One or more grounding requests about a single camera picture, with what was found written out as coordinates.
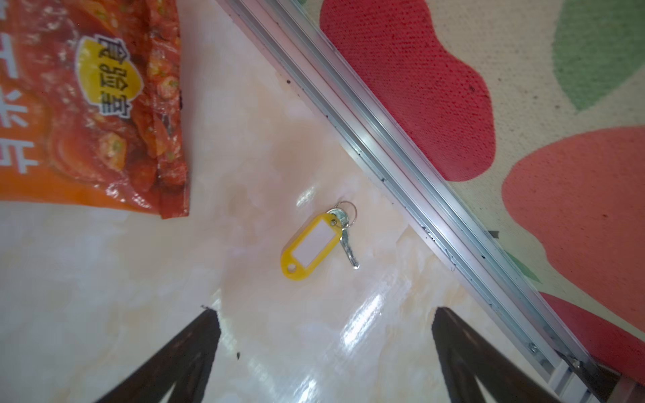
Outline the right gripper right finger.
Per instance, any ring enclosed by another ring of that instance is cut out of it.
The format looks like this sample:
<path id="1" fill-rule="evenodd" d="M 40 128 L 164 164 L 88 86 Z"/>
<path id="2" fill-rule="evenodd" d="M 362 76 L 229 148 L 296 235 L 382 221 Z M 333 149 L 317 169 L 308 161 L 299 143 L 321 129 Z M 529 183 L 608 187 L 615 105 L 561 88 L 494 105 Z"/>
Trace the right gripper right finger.
<path id="1" fill-rule="evenodd" d="M 481 387 L 497 402 L 559 400 L 448 307 L 436 310 L 432 331 L 450 401 L 483 402 Z"/>

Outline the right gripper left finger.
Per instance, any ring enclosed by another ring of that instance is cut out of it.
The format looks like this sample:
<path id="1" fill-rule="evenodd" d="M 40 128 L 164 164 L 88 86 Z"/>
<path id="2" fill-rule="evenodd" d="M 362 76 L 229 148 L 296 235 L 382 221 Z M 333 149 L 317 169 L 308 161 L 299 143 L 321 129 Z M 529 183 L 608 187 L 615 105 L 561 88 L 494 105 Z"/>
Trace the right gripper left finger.
<path id="1" fill-rule="evenodd" d="M 99 399 L 101 402 L 201 402 L 222 331 L 218 313 L 205 309 L 168 344 Z"/>

